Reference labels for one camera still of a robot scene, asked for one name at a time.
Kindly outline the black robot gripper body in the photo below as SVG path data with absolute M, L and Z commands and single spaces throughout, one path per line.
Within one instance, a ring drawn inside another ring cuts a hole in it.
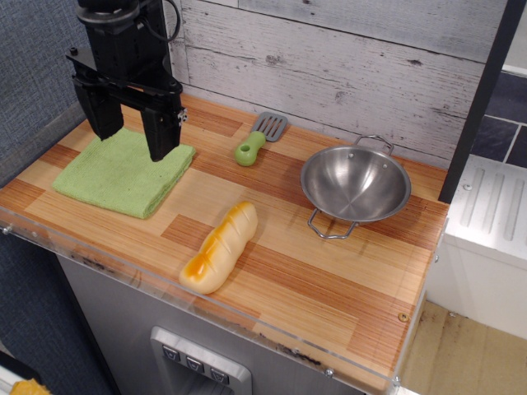
M 72 47 L 72 80 L 104 87 L 120 105 L 145 108 L 179 97 L 181 84 L 163 68 L 166 53 L 163 24 L 87 25 L 87 48 Z

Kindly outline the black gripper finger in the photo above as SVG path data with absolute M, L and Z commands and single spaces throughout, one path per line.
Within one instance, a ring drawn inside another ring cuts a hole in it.
M 100 140 L 115 135 L 124 125 L 120 103 L 100 86 L 90 86 L 78 79 L 73 80 L 78 101 Z
M 141 111 L 152 161 L 160 161 L 180 144 L 182 105 L 179 97 L 151 103 Z

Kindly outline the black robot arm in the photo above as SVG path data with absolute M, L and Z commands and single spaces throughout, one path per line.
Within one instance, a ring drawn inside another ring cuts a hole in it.
M 169 43 L 161 1 L 80 1 L 77 18 L 89 47 L 72 47 L 68 59 L 78 101 L 102 140 L 124 125 L 122 108 L 140 112 L 150 157 L 162 160 L 180 144 L 186 119 L 183 87 L 170 70 Z

